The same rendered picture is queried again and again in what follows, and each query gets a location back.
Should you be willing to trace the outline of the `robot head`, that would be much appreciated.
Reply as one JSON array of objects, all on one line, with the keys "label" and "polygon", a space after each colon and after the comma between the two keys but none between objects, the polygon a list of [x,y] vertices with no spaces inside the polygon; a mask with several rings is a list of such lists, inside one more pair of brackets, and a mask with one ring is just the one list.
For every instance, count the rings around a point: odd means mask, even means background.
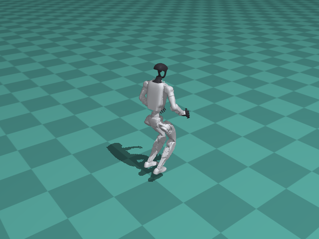
[{"label": "robot head", "polygon": [[[168,67],[163,64],[163,63],[158,63],[154,66],[154,69],[158,71],[158,76],[156,77],[155,80],[153,80],[154,83],[162,83],[162,78],[164,78],[166,76],[166,72],[168,70]],[[164,71],[164,76],[160,75],[160,72]]]}]

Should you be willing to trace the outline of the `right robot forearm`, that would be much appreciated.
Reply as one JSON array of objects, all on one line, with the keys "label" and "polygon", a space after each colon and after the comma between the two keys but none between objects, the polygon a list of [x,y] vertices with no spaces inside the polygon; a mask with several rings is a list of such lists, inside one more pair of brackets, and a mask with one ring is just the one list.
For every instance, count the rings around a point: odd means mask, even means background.
[{"label": "right robot forearm", "polygon": [[186,115],[185,111],[183,111],[177,104],[176,104],[176,108],[177,108],[177,111],[174,111],[174,112],[177,113],[179,116]]}]

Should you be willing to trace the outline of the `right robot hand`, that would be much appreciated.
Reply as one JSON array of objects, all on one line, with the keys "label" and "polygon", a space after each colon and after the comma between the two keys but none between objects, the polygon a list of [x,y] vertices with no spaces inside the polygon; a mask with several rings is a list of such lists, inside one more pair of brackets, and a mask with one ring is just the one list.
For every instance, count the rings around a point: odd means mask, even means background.
[{"label": "right robot hand", "polygon": [[187,111],[187,108],[185,109],[185,114],[186,115],[182,115],[182,116],[186,116],[187,118],[190,118],[189,111]]}]

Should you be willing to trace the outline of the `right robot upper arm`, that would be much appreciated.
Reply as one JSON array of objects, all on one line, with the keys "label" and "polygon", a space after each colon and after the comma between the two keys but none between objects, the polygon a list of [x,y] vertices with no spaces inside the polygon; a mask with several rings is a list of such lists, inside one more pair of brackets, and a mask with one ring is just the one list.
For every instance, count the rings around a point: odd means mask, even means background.
[{"label": "right robot upper arm", "polygon": [[177,111],[173,87],[164,85],[164,92],[167,94],[168,100],[170,102],[170,110],[173,112]]}]

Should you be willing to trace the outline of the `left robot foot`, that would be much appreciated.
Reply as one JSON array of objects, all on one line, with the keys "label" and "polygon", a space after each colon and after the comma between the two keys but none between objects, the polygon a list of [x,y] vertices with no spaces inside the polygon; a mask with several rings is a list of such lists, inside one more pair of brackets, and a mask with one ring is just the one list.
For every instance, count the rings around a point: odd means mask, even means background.
[{"label": "left robot foot", "polygon": [[149,163],[149,161],[148,161],[148,162],[144,163],[144,167],[148,168],[148,167],[155,166],[155,165],[158,165],[158,164],[159,164],[159,162],[157,162],[157,161],[152,161],[152,163]]}]

